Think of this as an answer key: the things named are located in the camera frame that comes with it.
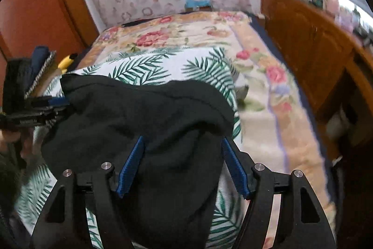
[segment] yellow object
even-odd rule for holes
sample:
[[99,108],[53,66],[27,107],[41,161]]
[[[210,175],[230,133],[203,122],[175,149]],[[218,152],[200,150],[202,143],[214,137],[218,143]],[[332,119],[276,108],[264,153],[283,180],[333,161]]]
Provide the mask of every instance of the yellow object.
[[70,66],[74,62],[73,59],[70,58],[69,56],[66,56],[63,60],[60,61],[58,64],[58,69],[64,70],[67,69],[68,66]]

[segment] dark blue bed sheet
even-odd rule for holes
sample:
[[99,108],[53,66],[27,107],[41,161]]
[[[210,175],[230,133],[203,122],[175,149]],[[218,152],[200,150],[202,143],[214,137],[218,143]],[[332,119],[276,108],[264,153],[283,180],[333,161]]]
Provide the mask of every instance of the dark blue bed sheet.
[[[280,51],[274,45],[274,43],[272,42],[271,38],[269,37],[269,35],[265,31],[265,29],[259,24],[257,17],[255,15],[251,14],[251,13],[246,13],[246,14],[249,17],[251,17],[251,19],[252,19],[252,23],[250,24],[251,27],[259,34],[259,36],[261,37],[261,39],[267,45],[267,48],[269,49],[269,51],[271,51],[271,53],[279,61],[281,61],[287,67],[287,69],[292,73],[292,70],[290,69],[290,67],[288,66],[288,64],[285,62],[285,59],[283,58],[283,56],[280,53]],[[325,159],[325,161],[324,161],[325,172],[326,172],[327,179],[328,179],[327,180],[327,190],[329,192],[331,200],[336,203],[335,183],[334,183],[333,176],[332,176],[332,163],[328,159],[328,156],[327,156],[327,153],[326,153],[326,147],[325,147],[325,145],[323,144],[323,142],[322,142],[322,140],[320,138],[320,134],[318,133],[318,128],[317,128],[317,125],[316,125],[316,119],[315,119],[315,116],[314,116],[314,114],[312,112],[311,106],[310,106],[310,104],[308,102],[308,99],[307,99],[305,93],[303,92],[302,88],[300,87],[300,85],[299,85],[299,83],[298,83],[298,81],[297,81],[297,79],[296,79],[295,76],[294,76],[294,79],[295,79],[295,82],[296,82],[296,84],[298,86],[298,89],[299,89],[299,95],[300,95],[302,106],[307,111],[307,115],[308,115],[308,117],[310,119],[310,122],[312,124],[313,132],[314,132],[314,134],[315,134],[315,136],[316,136],[316,138],[317,138],[317,140],[319,142],[320,153],[321,153],[321,155]]]

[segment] white cloth with green leaves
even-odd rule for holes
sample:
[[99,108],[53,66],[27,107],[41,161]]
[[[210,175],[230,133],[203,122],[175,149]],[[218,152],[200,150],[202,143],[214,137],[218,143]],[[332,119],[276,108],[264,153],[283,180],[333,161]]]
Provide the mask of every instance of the white cloth with green leaves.
[[[113,53],[101,63],[73,73],[79,75],[104,75],[131,85],[160,85],[172,80],[189,79],[206,82],[217,88],[235,111],[232,130],[234,142],[240,148],[242,141],[240,120],[237,112],[235,84],[232,74],[235,70],[224,56],[223,48],[158,48],[137,53]],[[44,95],[63,95],[59,79],[55,77]],[[37,127],[34,142],[40,140],[45,129]],[[27,184],[22,186],[16,210],[32,233],[43,205],[50,194],[56,178],[47,165],[42,164],[31,174]],[[98,233],[96,218],[89,210],[87,220],[92,244],[103,248]],[[230,248],[241,227],[244,214],[242,197],[237,193],[226,165],[219,179],[218,193],[206,248]]]

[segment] silver screw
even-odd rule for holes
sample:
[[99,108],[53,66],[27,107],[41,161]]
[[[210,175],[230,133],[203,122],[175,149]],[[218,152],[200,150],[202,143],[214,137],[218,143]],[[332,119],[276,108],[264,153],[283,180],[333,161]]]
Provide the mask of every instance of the silver screw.
[[254,168],[258,171],[263,171],[266,167],[264,167],[264,165],[261,163],[257,163],[255,164]]
[[104,170],[108,170],[108,169],[111,168],[111,163],[106,161],[106,162],[102,163],[101,168],[104,169]]
[[63,174],[63,176],[68,177],[68,176],[72,175],[72,170],[71,169],[66,169],[62,174]]
[[303,176],[303,172],[300,171],[300,170],[295,170],[295,171],[294,171],[294,175],[295,175],[296,177],[302,177],[302,176]]

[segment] bedspread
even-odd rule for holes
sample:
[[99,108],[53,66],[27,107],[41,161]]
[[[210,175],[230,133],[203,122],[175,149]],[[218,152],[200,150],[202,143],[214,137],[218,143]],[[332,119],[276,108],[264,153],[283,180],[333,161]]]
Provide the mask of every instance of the bedspread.
[[[302,170],[318,196],[331,228],[335,205],[326,189],[324,159],[294,76],[277,60],[242,12],[195,12],[158,18],[134,27],[104,31],[79,68],[148,48],[224,47],[249,90],[239,101],[242,150],[272,171]],[[275,236],[280,197],[275,196],[265,247]]]

